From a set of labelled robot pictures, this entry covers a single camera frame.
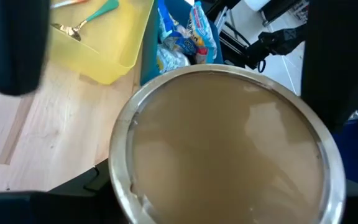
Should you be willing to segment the gold spoon green handle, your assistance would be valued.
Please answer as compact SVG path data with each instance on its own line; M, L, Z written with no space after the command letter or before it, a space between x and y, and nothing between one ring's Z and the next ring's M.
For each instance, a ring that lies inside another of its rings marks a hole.
M85 20L80 22L75 27L64 26L62 24L53 23L52 26L64 33L68 36L74 38L77 41L81 40L79 30L88 22L92 21L93 19L102 16L103 14L115 10L119 7L119 0L107 0L97 11L95 11L92 15L87 17Z

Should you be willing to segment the blue ramen packet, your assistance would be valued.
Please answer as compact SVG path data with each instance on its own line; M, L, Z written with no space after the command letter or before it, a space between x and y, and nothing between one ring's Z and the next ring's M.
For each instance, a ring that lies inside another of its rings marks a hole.
M160 42L170 50L194 55L197 47L190 37L190 31L172 17L164 0L157 0L157 10L159 14L158 36Z

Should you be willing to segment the yellow translucent plastic bin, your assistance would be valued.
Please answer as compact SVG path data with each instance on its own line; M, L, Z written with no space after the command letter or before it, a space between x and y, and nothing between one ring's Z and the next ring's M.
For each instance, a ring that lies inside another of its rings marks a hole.
M51 9L50 22L75 27L107 0ZM112 84L136 63L154 0L119 0L119 7L86 23L80 41L50 28L48 57L98 83Z

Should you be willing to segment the silver spoon orange handle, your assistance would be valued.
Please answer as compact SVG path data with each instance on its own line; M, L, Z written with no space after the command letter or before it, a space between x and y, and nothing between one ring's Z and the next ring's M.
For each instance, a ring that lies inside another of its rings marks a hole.
M65 7L65 6L75 5L75 4L81 4L81 3L84 3L84 2L87 2L87 1L89 1L89 0L64 0L64 1L61 1L61 2L53 3L50 6L50 9L56 9L56 8L59 8L59 7Z

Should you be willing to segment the blue plastic bin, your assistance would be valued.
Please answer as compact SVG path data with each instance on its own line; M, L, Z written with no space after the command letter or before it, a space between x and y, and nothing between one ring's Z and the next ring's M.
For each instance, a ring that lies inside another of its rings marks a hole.
M164 0L169 13L181 25L186 25L190 16L192 6L185 0ZM159 76L157 68L157 44L158 44L158 27L159 14L157 10L158 1L155 0L150 16L145 28L142 49L142 66L140 71L140 86L146 84L151 79Z

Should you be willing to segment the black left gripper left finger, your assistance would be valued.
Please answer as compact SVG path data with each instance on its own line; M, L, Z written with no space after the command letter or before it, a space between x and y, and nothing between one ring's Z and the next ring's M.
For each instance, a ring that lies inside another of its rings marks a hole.
M48 192L0 192L0 224L129 224L108 160Z

